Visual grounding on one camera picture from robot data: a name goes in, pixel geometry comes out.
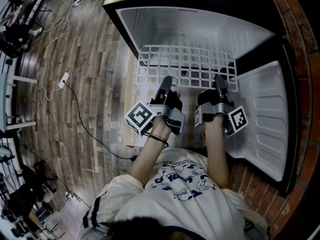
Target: white cable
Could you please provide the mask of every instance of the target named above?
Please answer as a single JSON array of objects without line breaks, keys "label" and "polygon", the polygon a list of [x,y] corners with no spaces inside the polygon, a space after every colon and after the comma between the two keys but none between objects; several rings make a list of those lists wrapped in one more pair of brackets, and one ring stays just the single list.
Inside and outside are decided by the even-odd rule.
[{"label": "white cable", "polygon": [[318,234],[319,230],[320,230],[320,224],[319,224],[319,226],[313,231],[313,233],[309,236],[309,238],[308,238],[307,240],[312,240],[312,239],[314,239],[315,236]]},{"label": "white cable", "polygon": [[[41,80],[40,80],[40,84],[41,84],[42,88],[43,88],[44,91],[45,91],[45,97],[46,97],[46,99],[47,99],[48,101],[51,101],[52,95],[53,95],[54,91],[59,91],[61,88],[59,88],[59,89],[53,89],[53,90],[51,91],[50,98],[48,98],[47,89],[44,87],[44,85],[43,85],[43,83],[42,83],[42,80],[43,80],[43,78],[44,78],[44,76],[45,76],[45,73],[46,73],[46,71],[47,71],[47,54],[48,54],[48,51],[49,51],[51,42],[54,42],[54,41],[62,38],[62,37],[64,36],[64,34],[68,31],[69,26],[70,26],[69,15],[70,15],[70,10],[71,10],[71,8],[72,8],[72,4],[66,2],[65,0],[61,0],[61,1],[63,1],[63,2],[66,3],[67,5],[69,5],[68,12],[67,12],[67,17],[66,17],[66,20],[67,20],[67,22],[68,22],[68,25],[67,25],[67,28],[65,29],[65,31],[62,33],[62,35],[59,36],[59,37],[57,37],[57,38],[52,39],[51,33],[49,33],[49,45],[48,45],[47,50],[46,50],[46,53],[45,53],[45,55],[44,55],[45,67],[44,67],[44,72],[43,72],[42,77],[41,77]],[[65,16],[63,16],[63,17],[61,17],[60,19],[58,19],[55,23],[52,23],[51,21],[48,22],[48,23],[45,25],[45,27],[44,27],[44,32],[49,32],[49,31],[55,29],[56,27],[60,26],[64,21],[65,21]],[[48,24],[51,24],[52,27],[51,27],[50,29],[46,30],[46,27],[48,26]]]}]

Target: black fridge top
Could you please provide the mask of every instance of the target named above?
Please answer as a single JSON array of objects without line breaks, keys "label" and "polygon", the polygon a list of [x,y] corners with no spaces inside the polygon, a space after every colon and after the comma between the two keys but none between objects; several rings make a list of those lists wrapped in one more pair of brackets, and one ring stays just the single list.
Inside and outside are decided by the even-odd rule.
[{"label": "black fridge top", "polygon": [[110,14],[116,9],[150,6],[212,11],[254,23],[278,36],[286,33],[273,0],[122,0],[105,4],[103,7]]}]

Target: fridge door liner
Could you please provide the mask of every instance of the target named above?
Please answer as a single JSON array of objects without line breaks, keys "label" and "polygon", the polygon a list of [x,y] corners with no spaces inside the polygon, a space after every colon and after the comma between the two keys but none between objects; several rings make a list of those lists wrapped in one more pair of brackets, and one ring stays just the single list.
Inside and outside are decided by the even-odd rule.
[{"label": "fridge door liner", "polygon": [[235,107],[243,106],[249,125],[226,139],[226,151],[244,158],[275,181],[283,179],[288,149],[288,106],[278,61],[238,76]]},{"label": "fridge door liner", "polygon": [[214,90],[214,78],[221,75],[229,91],[238,91],[236,60],[230,52],[174,45],[144,45],[140,51],[138,85],[160,85],[171,76],[173,86]]}]

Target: cartoon print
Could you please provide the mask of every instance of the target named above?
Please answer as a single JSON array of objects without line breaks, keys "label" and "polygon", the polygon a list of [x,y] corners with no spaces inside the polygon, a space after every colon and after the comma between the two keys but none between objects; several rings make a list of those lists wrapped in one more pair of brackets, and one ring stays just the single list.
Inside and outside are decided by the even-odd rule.
[{"label": "cartoon print", "polygon": [[176,167],[174,167],[173,169],[175,170],[175,172],[176,172],[177,174],[180,174],[180,173],[182,173],[182,171],[184,170],[184,167],[183,167],[183,166],[176,166]]},{"label": "cartoon print", "polygon": [[159,169],[156,171],[156,174],[158,174],[160,177],[163,177],[165,172],[166,172],[165,169],[159,168]]},{"label": "cartoon print", "polygon": [[205,170],[204,169],[201,169],[201,168],[199,168],[199,169],[193,169],[192,171],[191,171],[191,173],[193,174],[193,175],[201,175],[201,174],[203,174],[205,172]]},{"label": "cartoon print", "polygon": [[151,187],[154,189],[154,188],[156,188],[157,186],[167,186],[167,185],[168,185],[167,182],[152,183],[152,184],[151,184]]},{"label": "cartoon print", "polygon": [[205,191],[208,190],[209,188],[213,188],[215,189],[215,184],[211,183],[210,181],[207,181],[206,179],[203,180],[199,180],[196,184],[196,187],[200,190],[200,191]]},{"label": "cartoon print", "polygon": [[176,196],[180,201],[187,201],[192,198],[192,195],[189,195],[186,188],[184,187],[181,189],[178,193],[176,193]]}]

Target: power strip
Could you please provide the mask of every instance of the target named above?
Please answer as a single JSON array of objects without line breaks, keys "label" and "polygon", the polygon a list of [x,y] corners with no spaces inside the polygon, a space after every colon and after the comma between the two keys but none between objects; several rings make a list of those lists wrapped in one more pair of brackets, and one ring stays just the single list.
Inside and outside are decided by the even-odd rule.
[{"label": "power strip", "polygon": [[69,76],[70,76],[70,75],[69,75],[68,72],[65,72],[65,73],[64,73],[64,75],[63,75],[63,77],[61,78],[60,83],[59,83],[60,89],[63,89],[63,88],[65,87],[64,81],[67,82],[67,80],[69,79]]}]

